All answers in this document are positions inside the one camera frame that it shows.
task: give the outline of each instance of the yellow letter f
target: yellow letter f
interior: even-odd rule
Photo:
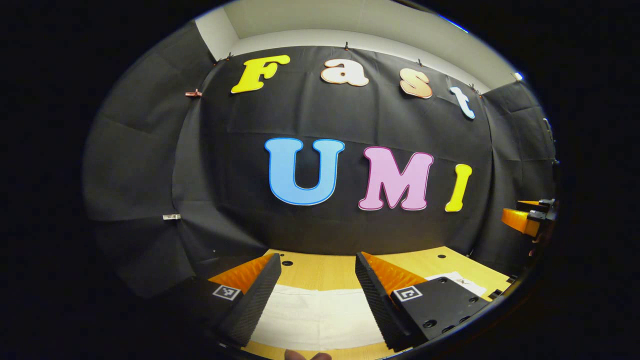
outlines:
[[[278,65],[275,63],[284,65],[288,64],[290,61],[291,59],[288,55],[247,60],[244,63],[246,68],[240,78],[240,82],[231,88],[231,94],[261,89],[264,86],[264,83],[259,81],[260,75],[264,75],[265,79],[272,78],[278,69]]]

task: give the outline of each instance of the hand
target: hand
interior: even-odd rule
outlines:
[[[284,351],[284,360],[306,360],[299,352],[293,350]],[[331,360],[331,355],[326,352],[319,352],[309,360]]]

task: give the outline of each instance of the blue letter u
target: blue letter u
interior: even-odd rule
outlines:
[[[267,140],[264,147],[269,151],[269,185],[278,199],[293,205],[315,205],[331,197],[338,171],[338,154],[344,150],[343,142],[314,141],[313,147],[320,153],[320,179],[311,189],[296,185],[296,153],[302,149],[302,141],[273,138]]]

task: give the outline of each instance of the white ceiling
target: white ceiling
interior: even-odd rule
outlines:
[[[354,31],[434,54],[489,88],[515,81],[517,70],[475,36],[391,0],[237,0],[224,10],[240,39],[298,29]]]

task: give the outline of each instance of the wooden table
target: wooden table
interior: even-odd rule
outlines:
[[[360,288],[360,283],[355,275],[355,256],[301,254],[275,249],[269,249],[265,254],[272,252],[284,254],[280,258],[282,261],[293,261],[293,265],[282,267],[278,284],[321,291]],[[488,301],[491,301],[488,296],[494,290],[504,291],[509,286],[508,276],[476,263],[447,247],[402,254],[378,255],[378,257],[422,277],[458,272],[465,279],[486,288],[482,298]],[[250,341],[243,350],[274,360],[283,360],[285,351],[283,348],[271,347],[254,341]],[[318,352],[296,351],[307,359]],[[393,350],[387,349],[384,342],[364,347],[323,350],[323,352],[330,354],[333,360],[373,360],[395,354]]]

